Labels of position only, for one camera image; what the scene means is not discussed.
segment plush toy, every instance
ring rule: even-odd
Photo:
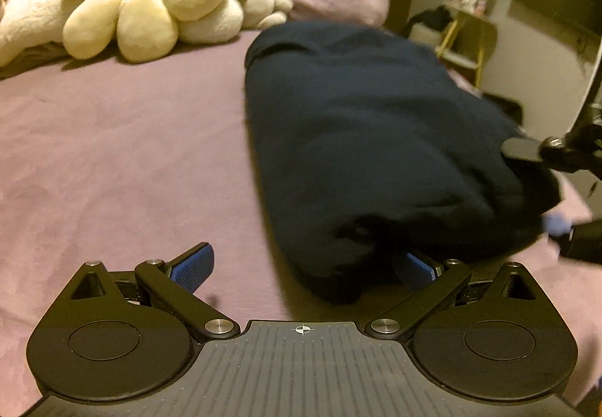
[[[71,56],[89,59],[113,39],[129,62],[151,61],[167,55],[178,40],[215,44],[242,29],[284,23],[292,6],[290,0],[7,0],[0,67],[49,42],[62,42]]]

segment bed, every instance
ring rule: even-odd
[[[374,7],[363,11],[380,18]],[[256,36],[179,47],[141,65],[108,49],[85,65],[58,61],[0,81],[2,417],[40,397],[25,360],[28,336],[85,261],[131,270],[210,242],[216,267],[196,294],[242,327],[251,319],[363,324],[408,296],[392,285],[329,306],[284,264],[264,220],[245,124],[244,57]],[[562,187],[557,210],[589,219],[564,179]],[[602,268],[558,261],[546,238],[513,258],[577,339],[565,392],[577,404],[602,374]]]

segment black mechanical arm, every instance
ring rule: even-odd
[[[505,157],[538,162],[564,173],[588,170],[602,180],[602,65],[598,57],[590,89],[579,115],[564,137],[543,142],[513,138],[504,143]],[[574,225],[570,232],[550,236],[564,258],[602,264],[602,219]]]
[[[430,263],[424,256],[415,258]],[[529,272],[460,261],[365,327],[236,321],[193,295],[213,249],[111,273],[90,261],[35,328],[27,417],[576,417],[577,345]]]

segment white wall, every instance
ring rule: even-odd
[[[413,0],[410,14],[442,1]],[[598,42],[590,41],[587,58],[579,58],[581,35],[512,0],[497,0],[491,18],[498,35],[483,89],[519,100],[525,128],[537,138],[564,134],[581,106]]]

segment metal screw head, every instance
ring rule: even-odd
[[[227,334],[234,328],[234,324],[230,320],[224,318],[216,318],[205,324],[205,330],[212,334]]]
[[[370,324],[370,328],[379,334],[394,334],[400,329],[400,326],[396,320],[379,318]]]
[[[559,149],[561,147],[564,147],[564,140],[562,140],[562,139],[550,139],[548,141],[548,145],[550,147],[555,147],[555,148]]]

